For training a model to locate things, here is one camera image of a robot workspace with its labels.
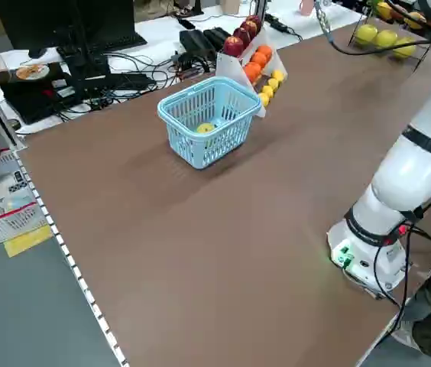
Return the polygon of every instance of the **orange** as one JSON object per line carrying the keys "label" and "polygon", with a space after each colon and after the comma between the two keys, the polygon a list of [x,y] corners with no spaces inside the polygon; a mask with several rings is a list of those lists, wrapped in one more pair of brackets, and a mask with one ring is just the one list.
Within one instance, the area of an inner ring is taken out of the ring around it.
{"label": "orange", "polygon": [[255,69],[254,67],[252,67],[249,64],[246,65],[245,67],[243,67],[243,70],[245,71],[245,74],[248,77],[248,79],[251,82],[251,84],[254,83],[256,81],[256,79],[258,78],[258,76],[260,75],[260,73],[258,72],[258,70]]}
{"label": "orange", "polygon": [[258,72],[258,75],[261,74],[262,69],[261,69],[261,65],[259,63],[255,63],[253,61],[250,61],[249,63],[246,64],[246,66],[256,69]]}
{"label": "orange", "polygon": [[261,69],[267,65],[267,57],[261,52],[255,52],[253,56],[251,56],[251,61],[260,65]]}
{"label": "orange", "polygon": [[262,53],[266,58],[267,58],[267,62],[270,61],[271,59],[271,54],[273,53],[273,51],[271,50],[270,46],[267,46],[266,44],[262,44],[257,50],[256,52],[260,52]]}

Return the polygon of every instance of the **fruit stand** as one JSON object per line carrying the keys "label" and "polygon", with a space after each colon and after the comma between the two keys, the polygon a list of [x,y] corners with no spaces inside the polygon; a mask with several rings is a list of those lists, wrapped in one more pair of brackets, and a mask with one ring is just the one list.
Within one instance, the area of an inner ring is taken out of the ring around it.
{"label": "fruit stand", "polygon": [[[407,44],[421,39],[420,36],[412,33],[416,26],[419,26],[418,24],[401,18],[392,9],[385,12],[383,4],[387,5],[387,3],[379,2],[375,11],[361,17],[350,37],[349,46],[359,50],[380,50],[381,48]],[[412,65],[413,71],[416,71],[430,49],[431,44],[406,46],[383,52],[378,54],[378,57],[386,56],[398,63]]]}
{"label": "fruit stand", "polygon": [[235,29],[233,36],[227,38],[223,51],[217,56],[215,74],[226,76],[258,94],[262,104],[258,112],[260,117],[266,115],[268,104],[287,78],[277,50],[255,15],[248,17]]}

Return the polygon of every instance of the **blue basket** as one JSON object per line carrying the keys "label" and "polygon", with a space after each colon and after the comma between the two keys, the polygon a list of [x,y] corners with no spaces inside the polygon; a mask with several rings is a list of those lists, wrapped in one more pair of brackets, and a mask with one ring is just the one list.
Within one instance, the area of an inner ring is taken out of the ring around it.
{"label": "blue basket", "polygon": [[[260,108],[261,100],[254,93],[215,76],[162,99],[157,113],[167,123],[172,149],[203,169],[245,142]],[[196,132],[204,122],[214,125],[214,130]]]}

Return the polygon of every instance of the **yellow sticky note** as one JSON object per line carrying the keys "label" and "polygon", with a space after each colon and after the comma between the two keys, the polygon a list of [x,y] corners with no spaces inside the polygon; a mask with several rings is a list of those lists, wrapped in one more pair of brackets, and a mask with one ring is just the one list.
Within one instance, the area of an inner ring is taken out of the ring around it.
{"label": "yellow sticky note", "polygon": [[32,232],[25,233],[14,239],[9,239],[5,242],[5,250],[7,251],[8,257],[11,258],[35,245],[39,245],[52,236],[53,233],[50,231],[50,227],[42,226]]}

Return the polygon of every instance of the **red apple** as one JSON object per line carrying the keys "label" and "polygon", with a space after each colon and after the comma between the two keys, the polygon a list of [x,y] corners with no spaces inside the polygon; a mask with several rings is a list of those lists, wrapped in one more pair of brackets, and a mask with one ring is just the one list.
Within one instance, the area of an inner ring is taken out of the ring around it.
{"label": "red apple", "polygon": [[258,26],[253,21],[243,21],[241,28],[244,28],[249,32],[251,39],[253,39],[256,34],[258,34]]}
{"label": "red apple", "polygon": [[237,37],[237,38],[241,38],[241,40],[243,41],[243,44],[244,44],[245,48],[251,42],[251,37],[249,35],[249,32],[246,31],[244,28],[236,28],[234,30],[234,33],[232,35],[235,36],[235,37]]}
{"label": "red apple", "polygon": [[226,55],[239,57],[245,50],[245,44],[239,37],[229,36],[224,41],[224,47],[222,48],[222,52]]}
{"label": "red apple", "polygon": [[253,21],[258,27],[258,32],[261,30],[261,20],[257,15],[250,15],[246,18],[247,21]]}

